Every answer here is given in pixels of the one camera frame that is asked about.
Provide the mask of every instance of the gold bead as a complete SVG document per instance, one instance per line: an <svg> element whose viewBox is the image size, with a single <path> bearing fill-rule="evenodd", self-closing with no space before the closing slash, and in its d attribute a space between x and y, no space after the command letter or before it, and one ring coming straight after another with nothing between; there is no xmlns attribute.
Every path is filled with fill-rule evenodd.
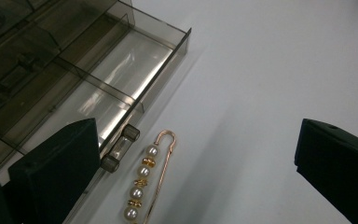
<svg viewBox="0 0 358 224"><path fill-rule="evenodd" d="M144 186L147 186L147 180L146 179L137 179L133 181L133 184L138 186L139 188L143 188Z"/></svg>
<svg viewBox="0 0 358 224"><path fill-rule="evenodd" d="M147 158L144 158L142 160L142 164L150 166L151 168L153 168L156 165L156 162L152 158L147 157Z"/></svg>
<svg viewBox="0 0 358 224"><path fill-rule="evenodd" d="M129 200L128 202L129 206L133 206L133 207L142 207L142 203L139 201L135 201L135 200Z"/></svg>

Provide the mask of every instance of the white surface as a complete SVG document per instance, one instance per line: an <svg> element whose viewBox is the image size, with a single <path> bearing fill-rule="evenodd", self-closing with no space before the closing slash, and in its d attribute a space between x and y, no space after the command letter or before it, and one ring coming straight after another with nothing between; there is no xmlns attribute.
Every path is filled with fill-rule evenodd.
<svg viewBox="0 0 358 224"><path fill-rule="evenodd" d="M150 223L349 223L294 155L303 118L358 136L358 0L132 2L192 27L189 53L73 223L119 223L128 169L163 129L178 145Z"/></svg>

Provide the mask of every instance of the white table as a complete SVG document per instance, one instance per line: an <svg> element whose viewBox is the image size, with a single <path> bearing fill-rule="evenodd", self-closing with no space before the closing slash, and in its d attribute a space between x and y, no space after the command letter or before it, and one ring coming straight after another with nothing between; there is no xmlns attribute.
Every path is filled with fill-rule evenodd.
<svg viewBox="0 0 358 224"><path fill-rule="evenodd" d="M73 223L119 223L131 167L163 129L178 145L150 223L349 223L296 172L294 156L303 118L358 136L358 0L133 5L192 27L189 52L119 171Z"/></svg>

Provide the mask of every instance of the pearl bead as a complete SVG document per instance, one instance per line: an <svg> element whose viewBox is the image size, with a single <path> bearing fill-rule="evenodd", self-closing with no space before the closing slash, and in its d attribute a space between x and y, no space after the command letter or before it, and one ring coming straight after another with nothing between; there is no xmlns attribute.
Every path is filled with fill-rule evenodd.
<svg viewBox="0 0 358 224"><path fill-rule="evenodd" d="M133 207L127 207L124 210L124 218L126 218L128 221L133 221L138 217L138 210Z"/></svg>
<svg viewBox="0 0 358 224"><path fill-rule="evenodd" d="M139 166L136 173L140 177L147 178L148 176L150 176L150 168L146 165L141 165L141 166Z"/></svg>
<svg viewBox="0 0 358 224"><path fill-rule="evenodd" d="M157 157L159 148L156 145L150 145L146 148L146 155L149 157Z"/></svg>
<svg viewBox="0 0 358 224"><path fill-rule="evenodd" d="M130 197L133 199L140 200L142 196L144 196L144 191L141 188L135 186L130 190Z"/></svg>

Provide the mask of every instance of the safety pin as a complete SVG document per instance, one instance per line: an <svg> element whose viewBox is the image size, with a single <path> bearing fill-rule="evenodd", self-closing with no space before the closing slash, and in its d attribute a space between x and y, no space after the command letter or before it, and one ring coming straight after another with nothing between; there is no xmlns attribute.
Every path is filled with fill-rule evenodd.
<svg viewBox="0 0 358 224"><path fill-rule="evenodd" d="M173 153L173 148L175 147L175 144L176 144L176 135L175 135L175 133L173 133L173 132L171 132L169 130L164 130L158 135L158 137L156 139L156 142L154 143L156 146L158 146L158 142L159 142L160 138L165 134L168 134L168 135L170 135L172 137L172 142L170 144L170 149L168 150L167 157L165 158L164 167L162 168L161 174L159 176L158 185L156 187L156 191L155 191L155 194L153 196L152 203L150 204L149 209L147 211L144 224L147 224L148 219L151 216L152 210L154 208L154 205L156 203L156 199L157 199L158 194L159 194L159 190L161 189L161 184L162 184L162 181L163 181L164 176L165 176L165 171L167 170L168 161L170 160L170 156Z"/></svg>

